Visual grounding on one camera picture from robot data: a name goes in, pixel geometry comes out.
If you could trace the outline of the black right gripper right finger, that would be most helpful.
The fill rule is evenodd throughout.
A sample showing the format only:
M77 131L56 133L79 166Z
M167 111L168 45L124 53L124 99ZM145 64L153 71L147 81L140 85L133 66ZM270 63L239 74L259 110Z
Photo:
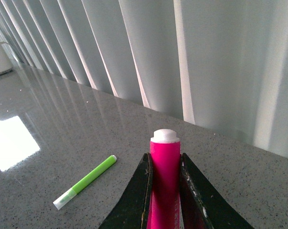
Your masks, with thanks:
M253 228L225 201L186 153L181 156L179 186L185 229Z

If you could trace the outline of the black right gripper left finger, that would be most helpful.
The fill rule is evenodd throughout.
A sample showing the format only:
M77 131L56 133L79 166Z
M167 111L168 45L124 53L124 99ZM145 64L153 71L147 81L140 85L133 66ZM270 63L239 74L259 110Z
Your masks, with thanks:
M140 160L119 201L101 223L101 229L145 229L148 225L153 185L149 153Z

